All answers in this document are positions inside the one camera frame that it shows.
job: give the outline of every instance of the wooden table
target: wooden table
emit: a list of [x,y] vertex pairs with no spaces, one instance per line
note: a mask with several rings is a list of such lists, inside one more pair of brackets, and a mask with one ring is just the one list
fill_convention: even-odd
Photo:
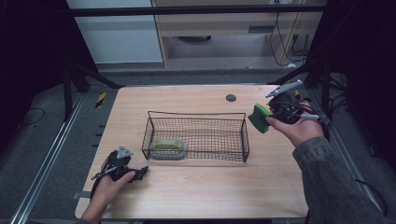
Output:
[[[148,111],[236,113],[250,115],[275,86],[169,86],[122,88],[87,176],[100,172],[108,154],[119,145],[134,152],[131,168],[149,166],[142,181],[128,184],[106,210],[104,218],[272,218],[304,217],[301,171],[291,156],[293,146],[270,128],[259,133],[247,118],[250,154],[247,162],[186,159],[146,160],[142,151]],[[226,95],[234,94],[235,102]],[[76,216],[89,204],[79,199]]]

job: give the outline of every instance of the black wire basket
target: black wire basket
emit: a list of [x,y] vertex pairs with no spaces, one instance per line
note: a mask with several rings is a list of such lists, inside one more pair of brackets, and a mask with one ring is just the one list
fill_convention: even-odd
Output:
[[146,159],[210,159],[246,162],[245,113],[148,112],[142,151]]

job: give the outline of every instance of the sleeve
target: sleeve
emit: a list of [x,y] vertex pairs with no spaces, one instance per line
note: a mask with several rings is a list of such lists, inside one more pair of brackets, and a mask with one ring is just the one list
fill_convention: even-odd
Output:
[[326,138],[300,144],[293,157],[302,170],[305,200],[314,223],[387,223]]

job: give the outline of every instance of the sponge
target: sponge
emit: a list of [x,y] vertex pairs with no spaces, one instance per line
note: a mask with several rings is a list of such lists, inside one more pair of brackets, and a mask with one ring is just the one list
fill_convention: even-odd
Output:
[[259,132],[266,133],[270,124],[265,118],[271,117],[272,115],[273,113],[267,105],[257,103],[254,105],[253,114],[248,116],[248,119]]

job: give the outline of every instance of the black curtain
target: black curtain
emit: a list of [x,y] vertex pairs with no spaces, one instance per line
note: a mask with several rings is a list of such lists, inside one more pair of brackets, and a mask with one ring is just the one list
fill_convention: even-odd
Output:
[[52,9],[69,7],[61,0],[0,1],[0,152],[33,97],[63,82],[65,66],[97,72],[74,18],[42,13]]
[[[386,158],[396,171],[395,3],[392,0],[355,3],[356,0],[329,1],[348,7],[338,13],[323,14],[310,53],[324,52],[319,55],[331,72],[346,75],[346,97],[353,115],[376,156]],[[312,71],[309,76],[318,74]]]

